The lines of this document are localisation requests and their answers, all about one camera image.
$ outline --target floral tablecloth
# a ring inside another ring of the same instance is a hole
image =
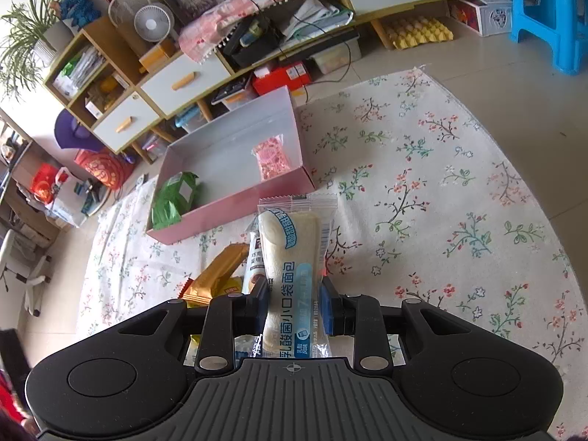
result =
[[[342,293],[419,297],[545,356],[564,380],[551,433],[588,433],[586,308],[539,204],[477,120],[418,69],[299,109],[318,190],[339,209],[326,265]],[[87,336],[174,297],[251,217],[165,246],[154,181],[101,215],[80,300]]]

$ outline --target pink box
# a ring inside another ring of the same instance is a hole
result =
[[[262,181],[251,151],[260,142],[280,134],[292,170]],[[155,193],[174,174],[191,171],[203,183],[203,204],[165,229],[154,230],[149,218],[147,233],[170,245],[255,213],[260,198],[313,192],[307,161],[290,91],[278,88],[168,147]]]

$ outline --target red flower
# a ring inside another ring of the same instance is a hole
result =
[[[455,287],[448,283],[445,287],[443,287],[443,292],[445,293],[445,296],[451,297],[455,292]]]

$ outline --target barcode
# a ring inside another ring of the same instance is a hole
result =
[[[329,247],[330,224],[322,224],[320,228],[320,256],[324,258]]]

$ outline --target yellow egg tray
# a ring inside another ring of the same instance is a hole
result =
[[[453,33],[436,18],[424,16],[410,20],[396,20],[385,26],[386,33],[395,48],[403,50],[423,43],[439,43],[453,40]]]

